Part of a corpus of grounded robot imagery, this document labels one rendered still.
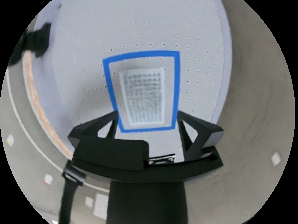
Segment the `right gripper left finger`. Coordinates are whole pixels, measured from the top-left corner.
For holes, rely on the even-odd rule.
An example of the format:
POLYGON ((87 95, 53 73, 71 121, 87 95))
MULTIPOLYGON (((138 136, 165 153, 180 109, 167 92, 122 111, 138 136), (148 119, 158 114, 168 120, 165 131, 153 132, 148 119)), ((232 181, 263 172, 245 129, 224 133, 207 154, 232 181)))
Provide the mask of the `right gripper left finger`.
POLYGON ((98 131, 104 128, 106 124, 109 124, 110 121, 112 121, 112 124, 110 124, 108 135, 106 135, 105 137, 109 137, 109 139, 114 139, 114 137, 116 137, 118 124, 118 111, 106 113, 106 115, 97 117, 97 119, 89 120, 86 121, 86 123, 76 125, 76 127, 73 127, 71 132, 77 132, 82 133, 82 135, 98 137, 98 131))

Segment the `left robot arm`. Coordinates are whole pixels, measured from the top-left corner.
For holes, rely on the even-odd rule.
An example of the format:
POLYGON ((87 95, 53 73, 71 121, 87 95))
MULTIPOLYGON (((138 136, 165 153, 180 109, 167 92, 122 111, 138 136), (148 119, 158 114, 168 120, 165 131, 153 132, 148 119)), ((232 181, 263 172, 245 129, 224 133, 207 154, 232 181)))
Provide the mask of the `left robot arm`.
POLYGON ((47 48, 48 26, 49 24, 44 24, 44 27, 41 28, 40 31, 35 31, 35 34, 27 35, 28 30, 23 32, 23 35, 21 35, 19 41, 17 41, 15 49, 13 49, 7 69, 11 69, 16 67, 16 65, 19 65, 21 63, 21 57, 23 57, 24 53, 31 53, 31 55, 35 55, 36 53, 35 60, 40 59, 40 56, 43 55, 45 48, 47 48), (25 49, 25 51, 23 51, 23 49, 25 49))

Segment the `blue tape outline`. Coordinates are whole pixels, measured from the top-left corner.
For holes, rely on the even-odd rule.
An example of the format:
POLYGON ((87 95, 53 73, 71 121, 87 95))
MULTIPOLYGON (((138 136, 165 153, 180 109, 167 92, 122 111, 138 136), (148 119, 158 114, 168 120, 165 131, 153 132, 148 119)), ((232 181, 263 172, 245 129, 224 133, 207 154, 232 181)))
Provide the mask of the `blue tape outline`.
POLYGON ((106 81, 106 87, 108 87, 110 101, 112 101, 113 111, 118 111, 116 97, 114 97, 112 80, 110 80, 109 65, 118 63, 118 61, 144 59, 144 57, 173 57, 174 68, 174 89, 173 89, 173 115, 172 115, 172 127, 164 128, 149 128, 149 129, 129 129, 125 131, 124 125, 122 125, 120 112, 118 112, 118 127, 121 129, 121 133, 141 133, 141 132, 158 132, 158 131, 170 131, 170 129, 176 129, 177 111, 178 111, 178 93, 180 93, 180 52, 177 51, 148 51, 148 52, 136 52, 128 53, 128 55, 114 56, 110 59, 102 60, 102 68, 104 68, 104 75, 106 81))

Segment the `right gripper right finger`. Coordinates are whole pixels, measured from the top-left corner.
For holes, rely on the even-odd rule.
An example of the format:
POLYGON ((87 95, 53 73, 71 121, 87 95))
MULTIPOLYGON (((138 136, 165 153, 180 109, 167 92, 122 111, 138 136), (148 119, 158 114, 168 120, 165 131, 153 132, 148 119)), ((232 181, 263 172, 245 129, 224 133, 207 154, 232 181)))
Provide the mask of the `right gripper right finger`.
POLYGON ((177 111, 177 124, 178 131, 180 131, 182 153, 184 153, 184 161, 193 160, 197 153, 204 148, 216 147, 218 141, 223 136, 222 127, 209 121, 198 119, 196 116, 189 115, 189 113, 182 112, 180 109, 177 111), (186 132, 185 124, 196 129, 197 137, 194 140, 190 139, 188 132, 186 132))

